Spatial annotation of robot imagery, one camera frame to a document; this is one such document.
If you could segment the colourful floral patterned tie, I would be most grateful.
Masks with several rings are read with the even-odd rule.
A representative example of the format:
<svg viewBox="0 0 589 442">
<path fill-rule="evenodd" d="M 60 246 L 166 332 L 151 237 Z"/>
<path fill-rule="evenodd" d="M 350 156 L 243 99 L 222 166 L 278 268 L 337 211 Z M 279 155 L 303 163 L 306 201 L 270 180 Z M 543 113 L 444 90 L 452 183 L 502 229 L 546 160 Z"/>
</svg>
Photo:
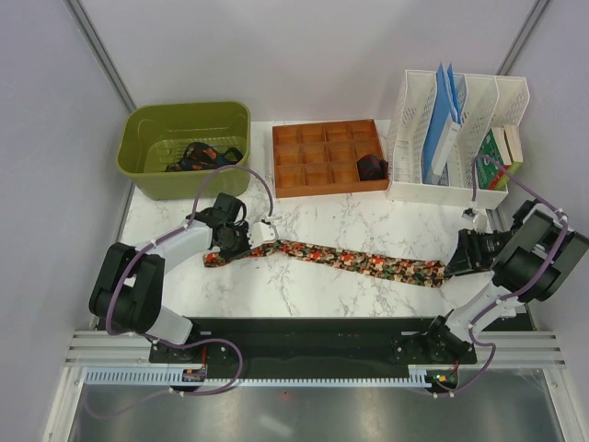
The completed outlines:
<svg viewBox="0 0 589 442">
<path fill-rule="evenodd" d="M 439 288 L 451 279 L 446 271 L 446 265 L 440 261 L 393 258 L 382 254 L 285 239 L 263 243 L 238 259 L 267 258 L 276 253 L 301 262 L 321 264 L 333 269 L 421 287 Z"/>
</svg>

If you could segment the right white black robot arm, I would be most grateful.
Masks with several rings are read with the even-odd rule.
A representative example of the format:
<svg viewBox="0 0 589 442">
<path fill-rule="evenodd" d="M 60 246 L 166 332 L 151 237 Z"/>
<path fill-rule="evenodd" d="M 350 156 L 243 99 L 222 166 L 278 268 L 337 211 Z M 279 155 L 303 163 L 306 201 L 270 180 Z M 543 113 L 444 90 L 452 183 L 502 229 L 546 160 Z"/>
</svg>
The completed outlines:
<svg viewBox="0 0 589 442">
<path fill-rule="evenodd" d="M 550 298 L 587 251 L 588 237 L 569 227 L 564 212 L 537 199 L 519 207 L 508 231 L 462 230 L 445 274 L 490 272 L 491 280 L 469 302 L 431 323 L 421 341 L 423 355 L 435 363 L 451 354 L 460 358 L 501 314 Z"/>
</svg>

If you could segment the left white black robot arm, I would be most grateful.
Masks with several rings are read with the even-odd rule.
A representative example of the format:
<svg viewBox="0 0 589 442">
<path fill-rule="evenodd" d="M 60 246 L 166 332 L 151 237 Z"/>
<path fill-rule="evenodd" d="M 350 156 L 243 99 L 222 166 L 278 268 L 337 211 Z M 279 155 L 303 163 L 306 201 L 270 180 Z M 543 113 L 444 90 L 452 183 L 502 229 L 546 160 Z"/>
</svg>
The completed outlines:
<svg viewBox="0 0 589 442">
<path fill-rule="evenodd" d="M 163 236 L 140 245 L 111 245 L 89 299 L 89 310 L 110 332 L 135 332 L 170 343 L 170 352 L 191 362 L 202 351 L 193 322 L 163 306 L 166 273 L 195 254 L 214 248 L 223 258 L 250 250 L 246 205 L 220 193 L 214 205 L 189 215 Z"/>
</svg>

